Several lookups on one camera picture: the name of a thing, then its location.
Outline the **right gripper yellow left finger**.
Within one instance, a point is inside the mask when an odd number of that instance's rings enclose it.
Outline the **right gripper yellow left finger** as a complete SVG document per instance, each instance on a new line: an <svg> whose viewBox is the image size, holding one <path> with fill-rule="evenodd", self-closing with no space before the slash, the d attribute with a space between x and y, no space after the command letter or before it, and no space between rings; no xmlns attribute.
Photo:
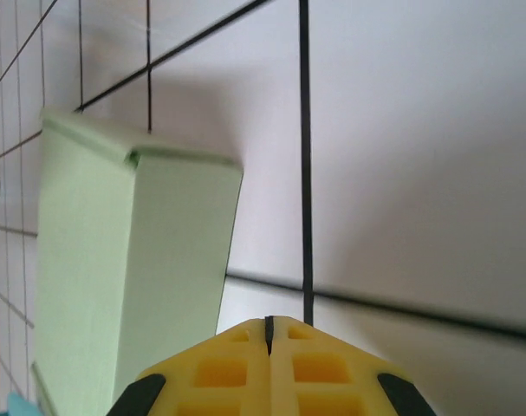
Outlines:
<svg viewBox="0 0 526 416"><path fill-rule="evenodd" d="M143 370L112 415L269 415L272 320L251 319Z"/></svg>

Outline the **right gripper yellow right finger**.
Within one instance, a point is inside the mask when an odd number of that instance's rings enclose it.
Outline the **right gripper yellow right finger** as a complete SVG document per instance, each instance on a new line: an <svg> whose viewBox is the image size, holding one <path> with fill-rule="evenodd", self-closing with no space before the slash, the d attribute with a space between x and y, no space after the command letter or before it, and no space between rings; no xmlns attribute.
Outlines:
<svg viewBox="0 0 526 416"><path fill-rule="evenodd" d="M287 316L269 319L272 415L433 415L402 369Z"/></svg>

